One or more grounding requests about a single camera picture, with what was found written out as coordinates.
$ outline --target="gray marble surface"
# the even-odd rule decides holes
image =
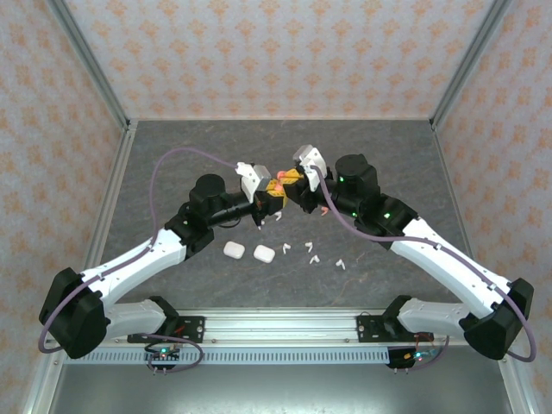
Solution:
[[[293,166],[292,155],[310,143],[334,167],[345,154],[363,153],[378,170],[382,191],[400,198],[445,239],[465,251],[430,125],[425,121],[151,121],[139,122],[122,181],[103,261],[146,240],[152,232],[147,188],[154,164],[166,151],[193,146],[230,162],[267,166],[276,174]],[[217,173],[237,191],[233,170],[194,154],[167,159],[156,183],[160,223],[187,201],[204,173]],[[227,241],[243,244],[241,260],[223,255]],[[281,253],[284,242],[292,245]],[[309,265],[305,242],[320,263]],[[253,257],[258,244],[276,250],[272,264]],[[343,259],[347,269],[335,266]],[[385,308],[399,294],[422,300],[456,301],[429,275],[381,246],[354,238],[332,216],[311,215],[289,203],[259,231],[251,219],[234,229],[216,229],[215,240],[187,262],[152,277],[123,301],[161,295],[174,307],[359,306]]]

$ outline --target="wall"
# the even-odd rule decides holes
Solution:
[[[68,0],[130,117],[429,118],[492,0]]]
[[[514,0],[438,134],[477,257],[536,289],[530,367],[552,406],[552,9]]]
[[[53,276],[80,269],[120,131],[44,0],[0,3],[0,411],[21,412]]]

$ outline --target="floral wallpaper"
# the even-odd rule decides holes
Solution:
[[[492,0],[68,0],[129,117],[429,118]]]
[[[542,412],[552,407],[551,119],[552,9],[515,0],[438,135],[478,259],[535,287],[529,370]]]
[[[120,130],[44,0],[0,3],[0,411],[20,413],[53,276],[80,268]]]

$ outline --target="patterned wallpaper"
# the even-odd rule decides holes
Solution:
[[[129,117],[429,118],[492,0],[68,0]]]
[[[0,2],[0,411],[33,378],[53,276],[80,268],[120,132],[44,0]]]
[[[552,407],[551,119],[552,9],[515,0],[438,132],[477,257],[535,286],[530,374],[542,412]]]

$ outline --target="enclosure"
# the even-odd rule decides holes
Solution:
[[[124,412],[150,404],[166,412],[264,412],[290,410],[303,394],[316,400],[305,412],[457,412],[455,401],[458,412],[547,412],[548,6],[543,0],[4,1],[2,411]],[[39,353],[38,315],[53,276],[66,267],[98,266],[151,235],[148,187],[163,154],[197,147],[232,163],[264,165],[275,177],[294,167],[292,156],[304,144],[318,148],[332,169],[343,155],[364,154],[385,194],[481,265],[528,280],[535,287],[530,323],[537,360],[490,361],[457,342],[448,358],[419,374],[418,384],[414,373],[389,377],[380,366],[234,367],[237,373],[200,367],[182,377],[197,381],[181,396],[183,406],[182,398],[158,392],[163,383],[143,367],[85,367]],[[223,177],[229,191],[240,188],[235,172],[194,154],[166,160],[155,183],[160,223],[206,173]],[[265,221],[260,231],[250,219],[216,229],[204,251],[122,301],[161,295],[177,310],[213,320],[236,314],[250,323],[256,311],[267,321],[274,315],[292,323],[313,315],[341,321],[355,312],[377,314],[401,294],[458,302],[408,260],[355,239],[331,214],[307,215],[289,202],[281,220]],[[242,259],[223,255],[228,241],[245,246]],[[306,242],[320,262],[310,263]],[[284,243],[292,246],[286,255]],[[254,259],[259,244],[276,251],[273,263]],[[340,259],[345,269],[335,266]],[[205,334],[213,344],[225,335],[215,331]],[[352,346],[349,336],[343,339]],[[523,331],[513,348],[529,353]],[[315,386],[314,379],[332,375],[338,385]],[[287,397],[275,400],[262,386],[269,379]],[[355,400],[363,380],[372,389]],[[476,392],[484,386],[487,393]],[[240,387],[255,389],[259,401],[248,405]],[[433,400],[428,387],[442,399]],[[411,405],[393,405],[393,388]],[[155,397],[138,397],[150,389]],[[229,405],[205,404],[217,391]],[[348,404],[326,399],[332,391]],[[97,392],[110,405],[94,408]],[[469,401],[458,399],[466,393]]]

